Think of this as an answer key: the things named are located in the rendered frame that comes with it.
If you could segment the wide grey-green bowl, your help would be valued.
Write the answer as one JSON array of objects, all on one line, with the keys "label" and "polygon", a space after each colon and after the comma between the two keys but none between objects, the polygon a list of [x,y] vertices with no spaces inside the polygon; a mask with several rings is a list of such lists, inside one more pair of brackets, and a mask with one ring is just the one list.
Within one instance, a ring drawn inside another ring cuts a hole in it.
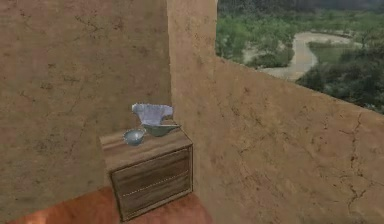
[{"label": "wide grey-green bowl", "polygon": [[167,135],[172,130],[180,128],[180,125],[147,125],[144,124],[143,128],[147,133],[154,137],[162,137]]}]

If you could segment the small grey-blue bowl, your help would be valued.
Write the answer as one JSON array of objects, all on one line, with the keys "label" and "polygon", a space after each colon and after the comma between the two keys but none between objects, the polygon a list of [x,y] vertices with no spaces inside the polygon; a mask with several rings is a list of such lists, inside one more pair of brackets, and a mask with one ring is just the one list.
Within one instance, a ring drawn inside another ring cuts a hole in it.
[{"label": "small grey-blue bowl", "polygon": [[130,146],[138,146],[143,142],[145,132],[140,129],[127,130],[123,134],[123,140]]}]

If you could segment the window with green landscape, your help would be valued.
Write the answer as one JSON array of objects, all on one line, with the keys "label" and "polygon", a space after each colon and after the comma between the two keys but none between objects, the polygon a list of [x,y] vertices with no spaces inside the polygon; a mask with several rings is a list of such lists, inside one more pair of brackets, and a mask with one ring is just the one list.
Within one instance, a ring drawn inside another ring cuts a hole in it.
[{"label": "window with green landscape", "polygon": [[384,114],[384,0],[216,0],[220,57]]}]

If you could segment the pale lilac cloth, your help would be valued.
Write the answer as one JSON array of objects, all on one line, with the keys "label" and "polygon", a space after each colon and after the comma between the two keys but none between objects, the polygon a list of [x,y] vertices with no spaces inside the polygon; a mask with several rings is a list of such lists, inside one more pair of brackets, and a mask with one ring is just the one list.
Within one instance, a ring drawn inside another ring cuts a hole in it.
[{"label": "pale lilac cloth", "polygon": [[173,114],[173,107],[168,105],[135,103],[131,110],[136,114],[141,123],[145,125],[158,126],[166,116]]}]

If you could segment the brown wooden nightstand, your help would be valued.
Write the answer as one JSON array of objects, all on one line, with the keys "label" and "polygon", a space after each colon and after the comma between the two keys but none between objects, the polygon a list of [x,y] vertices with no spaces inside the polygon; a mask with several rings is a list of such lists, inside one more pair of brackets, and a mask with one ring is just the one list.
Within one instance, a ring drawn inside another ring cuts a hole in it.
[{"label": "brown wooden nightstand", "polygon": [[137,146],[117,132],[100,138],[106,182],[122,223],[193,191],[193,143],[180,129]]}]

